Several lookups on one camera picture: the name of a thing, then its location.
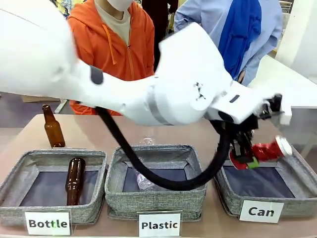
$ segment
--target floor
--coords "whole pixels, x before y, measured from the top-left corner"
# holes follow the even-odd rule
[[[9,143],[36,114],[42,113],[42,104],[50,104],[54,111],[59,102],[24,103],[19,95],[1,93],[0,97],[0,151]],[[73,114],[70,106],[65,105],[61,114]],[[312,133],[317,131],[317,110],[295,109],[290,126],[280,128],[285,137],[301,152]],[[316,146],[306,157],[317,172]]]

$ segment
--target face mask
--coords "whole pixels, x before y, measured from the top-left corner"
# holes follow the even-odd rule
[[[108,0],[108,2],[118,11],[125,11],[129,8],[133,0]]]

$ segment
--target robot logo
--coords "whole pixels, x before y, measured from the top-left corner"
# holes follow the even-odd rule
[[[197,82],[197,83],[194,84],[194,87],[196,87],[196,88],[198,89],[198,92],[199,92],[199,97],[196,98],[196,101],[198,101],[198,100],[201,99],[201,98],[206,99],[206,98],[204,97],[204,95],[201,93],[202,86],[203,86],[203,84],[200,84],[199,82]]]

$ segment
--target orange hoodie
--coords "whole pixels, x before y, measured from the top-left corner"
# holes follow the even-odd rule
[[[124,81],[133,81],[154,74],[154,26],[137,3],[133,2],[128,11],[131,15],[129,46],[102,22],[94,0],[77,4],[68,23],[82,61]],[[93,108],[74,101],[70,101],[70,105],[75,114],[96,114]]]

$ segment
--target person in blue shirt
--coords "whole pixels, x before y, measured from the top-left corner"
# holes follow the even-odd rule
[[[174,31],[191,22],[209,34],[233,80],[247,86],[277,46],[282,10],[278,0],[187,0],[176,11]]]

